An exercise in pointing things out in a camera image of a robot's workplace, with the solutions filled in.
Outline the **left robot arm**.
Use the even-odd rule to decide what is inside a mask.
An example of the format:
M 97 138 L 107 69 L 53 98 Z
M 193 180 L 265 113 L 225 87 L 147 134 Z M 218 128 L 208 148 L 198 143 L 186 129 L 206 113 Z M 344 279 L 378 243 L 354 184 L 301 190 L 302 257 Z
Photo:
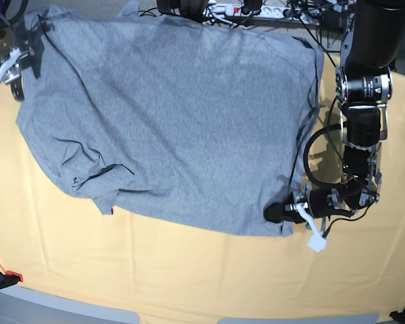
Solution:
M 336 67 L 338 124 L 315 132 L 303 150 L 303 165 L 313 189 L 292 192 L 283 202 L 264 210 L 271 223 L 303 223 L 302 207 L 316 219 L 338 215 L 350 221 L 361 209 L 379 200 L 381 171 L 377 165 L 381 143 L 387 138 L 387 103 L 393 95 L 391 70 L 405 35 L 405 1 L 357 1 L 343 39 Z M 344 180 L 327 183 L 311 172 L 312 144 L 322 135 L 341 133 L 344 151 L 338 155 Z

